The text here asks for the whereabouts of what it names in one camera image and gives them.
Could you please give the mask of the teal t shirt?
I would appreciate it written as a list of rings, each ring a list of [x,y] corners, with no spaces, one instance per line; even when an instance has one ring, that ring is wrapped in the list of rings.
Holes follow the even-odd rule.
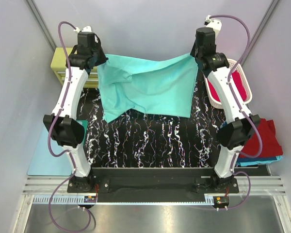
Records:
[[[130,109],[189,118],[197,73],[190,54],[165,61],[109,54],[97,67],[103,118],[109,123]]]

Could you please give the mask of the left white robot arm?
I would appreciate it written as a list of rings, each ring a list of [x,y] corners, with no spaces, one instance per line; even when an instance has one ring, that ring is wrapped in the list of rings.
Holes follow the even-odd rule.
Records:
[[[95,66],[107,58],[98,36],[91,31],[80,31],[77,44],[67,56],[64,84],[59,99],[43,123],[48,131],[48,149],[52,156],[66,154],[72,166],[72,175],[79,177],[78,187],[90,192],[95,180],[89,177],[90,166],[85,157],[84,127],[77,122],[77,108],[83,87]]]

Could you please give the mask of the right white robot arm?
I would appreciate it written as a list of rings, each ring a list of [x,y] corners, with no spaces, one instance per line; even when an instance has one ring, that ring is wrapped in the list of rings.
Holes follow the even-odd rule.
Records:
[[[251,114],[244,104],[232,80],[232,70],[226,56],[216,51],[213,28],[202,27],[196,30],[191,56],[195,58],[199,70],[217,92],[226,116],[226,125],[217,132],[221,149],[210,181],[212,190],[219,193],[227,188],[227,180],[233,176],[237,157],[253,136],[260,118]]]

